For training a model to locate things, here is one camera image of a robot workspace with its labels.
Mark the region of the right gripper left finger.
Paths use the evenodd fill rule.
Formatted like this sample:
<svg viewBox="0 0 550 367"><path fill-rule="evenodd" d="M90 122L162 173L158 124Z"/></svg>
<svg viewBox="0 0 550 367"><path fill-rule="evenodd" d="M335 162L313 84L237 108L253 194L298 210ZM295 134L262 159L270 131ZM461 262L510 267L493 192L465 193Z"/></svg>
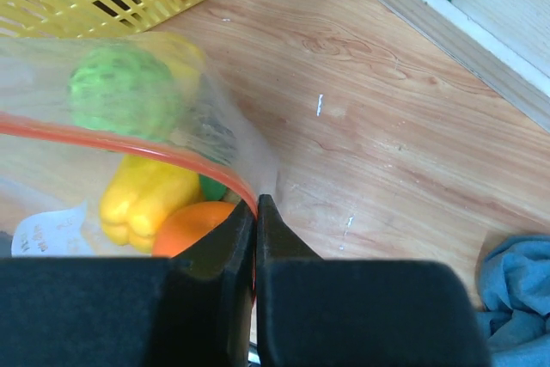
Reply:
<svg viewBox="0 0 550 367"><path fill-rule="evenodd" d="M4 366L245 366L254 214L174 258L1 262Z"/></svg>

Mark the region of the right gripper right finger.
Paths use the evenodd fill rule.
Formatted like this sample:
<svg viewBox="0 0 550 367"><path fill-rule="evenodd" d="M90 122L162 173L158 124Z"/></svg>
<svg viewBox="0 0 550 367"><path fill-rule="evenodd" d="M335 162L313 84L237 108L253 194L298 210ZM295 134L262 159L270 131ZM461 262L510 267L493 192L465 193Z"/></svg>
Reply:
<svg viewBox="0 0 550 367"><path fill-rule="evenodd" d="M487 366L467 291L429 260L321 258L259 199L257 338L264 366Z"/></svg>

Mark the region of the small orange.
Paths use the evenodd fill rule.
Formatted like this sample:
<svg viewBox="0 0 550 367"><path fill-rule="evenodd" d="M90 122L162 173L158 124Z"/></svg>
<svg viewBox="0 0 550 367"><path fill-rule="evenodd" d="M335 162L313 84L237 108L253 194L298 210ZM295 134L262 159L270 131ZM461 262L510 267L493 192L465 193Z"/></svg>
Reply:
<svg viewBox="0 0 550 367"><path fill-rule="evenodd" d="M151 254L175 257L214 230L234 209L235 204L224 201L206 201L180 208L162 223Z"/></svg>

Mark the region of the yellow bell pepper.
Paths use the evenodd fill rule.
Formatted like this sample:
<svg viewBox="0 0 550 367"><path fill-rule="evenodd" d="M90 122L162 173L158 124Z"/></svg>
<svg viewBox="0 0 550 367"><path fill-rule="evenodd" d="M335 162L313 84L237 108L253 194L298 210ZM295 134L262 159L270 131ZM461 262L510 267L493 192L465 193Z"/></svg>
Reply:
<svg viewBox="0 0 550 367"><path fill-rule="evenodd" d="M101 197L101 228L111 242L148 254L164 221L201 198L198 173L127 155Z"/></svg>

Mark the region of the clear zip top bag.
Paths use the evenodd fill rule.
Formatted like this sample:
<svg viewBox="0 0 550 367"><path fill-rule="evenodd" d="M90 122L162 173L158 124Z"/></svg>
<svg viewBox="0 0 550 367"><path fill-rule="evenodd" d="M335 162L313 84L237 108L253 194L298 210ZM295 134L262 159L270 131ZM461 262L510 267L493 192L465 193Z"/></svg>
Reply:
<svg viewBox="0 0 550 367"><path fill-rule="evenodd" d="M279 182L188 39L2 39L2 255L173 256Z"/></svg>

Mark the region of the green custard apple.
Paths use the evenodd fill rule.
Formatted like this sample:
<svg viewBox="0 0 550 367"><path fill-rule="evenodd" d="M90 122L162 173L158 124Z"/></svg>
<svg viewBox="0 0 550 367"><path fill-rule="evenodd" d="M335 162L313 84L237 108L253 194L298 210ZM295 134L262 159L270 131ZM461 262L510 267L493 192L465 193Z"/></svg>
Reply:
<svg viewBox="0 0 550 367"><path fill-rule="evenodd" d="M182 109L170 69L136 46L101 46L88 53L68 82L75 125L162 141Z"/></svg>

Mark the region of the longan fruit bunch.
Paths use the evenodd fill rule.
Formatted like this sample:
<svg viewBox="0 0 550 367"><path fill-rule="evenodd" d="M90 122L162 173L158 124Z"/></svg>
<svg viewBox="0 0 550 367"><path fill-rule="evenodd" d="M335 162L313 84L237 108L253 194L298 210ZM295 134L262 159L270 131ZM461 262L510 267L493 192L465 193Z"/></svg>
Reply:
<svg viewBox="0 0 550 367"><path fill-rule="evenodd" d="M192 147L202 157L223 166L233 163L236 137L218 107L217 95L209 81L199 81L198 93L186 110L186 124L195 139Z"/></svg>

